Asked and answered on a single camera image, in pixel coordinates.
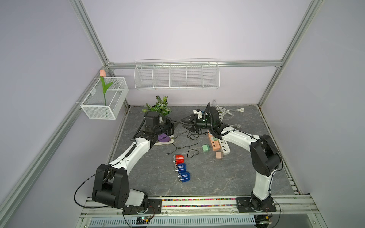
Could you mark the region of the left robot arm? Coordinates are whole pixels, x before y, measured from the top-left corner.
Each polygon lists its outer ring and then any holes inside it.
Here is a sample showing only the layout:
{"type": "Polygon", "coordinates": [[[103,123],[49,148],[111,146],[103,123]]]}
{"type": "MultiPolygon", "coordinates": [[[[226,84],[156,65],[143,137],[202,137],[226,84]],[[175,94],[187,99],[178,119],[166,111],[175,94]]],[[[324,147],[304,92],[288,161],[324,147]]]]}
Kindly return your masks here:
{"type": "Polygon", "coordinates": [[[170,117],[158,112],[144,114],[142,123],[131,139],[132,144],[109,164],[99,165],[96,173],[87,179],[94,178],[91,198],[102,206],[83,206],[76,200],[76,195],[74,202],[85,209],[135,207],[140,212],[148,211],[147,193],[131,189],[128,176],[142,156],[156,144],[158,137],[161,134],[171,136],[174,130],[175,124],[170,117]]]}

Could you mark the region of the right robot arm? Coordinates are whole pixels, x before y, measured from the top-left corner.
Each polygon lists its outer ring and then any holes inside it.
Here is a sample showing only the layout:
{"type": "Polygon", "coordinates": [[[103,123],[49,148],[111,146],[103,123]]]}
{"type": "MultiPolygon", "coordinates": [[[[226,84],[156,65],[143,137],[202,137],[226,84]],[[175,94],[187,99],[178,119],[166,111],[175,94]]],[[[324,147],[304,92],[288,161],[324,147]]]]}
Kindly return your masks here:
{"type": "Polygon", "coordinates": [[[210,103],[204,111],[195,110],[184,122],[190,125],[190,130],[194,133],[206,129],[215,138],[233,143],[250,152],[256,178],[249,207],[253,211],[261,212],[272,205],[274,200],[271,196],[271,186],[273,177],[282,164],[282,158],[269,135],[251,135],[223,123],[219,112],[210,103]]]}

